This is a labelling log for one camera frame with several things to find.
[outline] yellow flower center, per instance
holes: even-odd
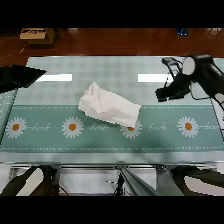
[[[76,129],[76,124],[70,124],[70,125],[69,125],[69,129],[70,129],[71,131],[74,131],[74,130]]]
[[[187,130],[192,130],[192,124],[190,124],[190,123],[186,123],[185,124],[185,128],[187,129]]]
[[[128,128],[128,130],[129,130],[129,131],[134,131],[135,129],[134,129],[134,128]]]
[[[12,126],[12,130],[13,130],[13,131],[18,131],[18,130],[19,130],[19,124],[14,124],[14,125]]]

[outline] robotic arm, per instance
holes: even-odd
[[[216,100],[224,110],[224,73],[215,65],[213,58],[208,55],[186,57],[182,68],[174,58],[163,58],[174,81],[168,86],[156,90],[159,102],[167,99],[179,99],[190,92],[191,82],[198,82],[206,94]],[[179,72],[173,75],[170,66],[176,65]]]

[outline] daisy print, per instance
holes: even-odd
[[[26,121],[22,117],[15,117],[6,125],[6,135],[8,138],[17,138],[26,130]]]
[[[65,135],[66,138],[71,139],[81,135],[83,127],[84,125],[81,119],[78,117],[69,117],[65,122],[63,122],[62,132],[64,132],[63,135]]]
[[[141,130],[142,130],[142,125],[140,121],[137,121],[135,128],[127,128],[127,127],[121,126],[121,129],[120,129],[120,131],[123,132],[123,135],[126,138],[130,138],[130,139],[135,138],[136,136],[139,136],[141,134],[140,132]]]
[[[198,124],[194,120],[194,118],[190,117],[182,117],[178,121],[177,127],[179,128],[178,130],[182,132],[182,135],[184,135],[187,138],[194,138],[197,136],[198,132]]]

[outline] tabletop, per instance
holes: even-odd
[[[162,64],[161,58],[157,56],[29,58],[28,67],[44,69],[47,71],[45,75],[72,74],[72,81],[35,82],[27,89],[19,89],[17,93],[11,91],[1,94],[3,112],[0,122],[2,126],[6,126],[7,122],[8,124],[1,142],[0,161],[63,164],[167,164],[220,161],[220,158],[224,158],[223,137],[210,99],[193,100],[188,94],[184,99],[158,103],[155,90],[163,87],[164,82],[138,82],[139,74],[153,76],[167,74],[168,69]],[[223,59],[215,59],[215,63],[223,70]],[[104,122],[90,121],[78,111],[79,99],[92,82],[142,105],[140,111],[142,120],[139,121],[139,131],[142,133],[137,136],[138,138],[136,137],[134,141],[128,138],[122,139],[123,136],[117,131],[122,128]],[[204,96],[205,93],[199,85],[195,84],[193,89],[195,96]],[[207,115],[208,120],[204,121],[201,114]],[[148,117],[153,116],[154,123],[149,122]],[[43,125],[40,124],[40,117],[41,121],[45,121]],[[58,130],[60,126],[61,132],[60,122],[70,122],[73,118],[77,118],[75,121],[81,128],[83,123],[84,126],[88,126],[88,132],[68,144],[67,135],[66,138],[59,136]],[[200,128],[201,135],[187,138],[175,129],[185,118]],[[24,130],[21,129],[18,138],[17,136],[13,138],[15,136],[12,132],[7,132],[14,121],[21,122],[20,127],[24,125]],[[99,130],[103,130],[100,136],[98,136]],[[110,136],[121,143],[116,145]]]

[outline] towel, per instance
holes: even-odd
[[[141,105],[101,89],[93,82],[80,98],[78,109],[86,116],[134,128]]]

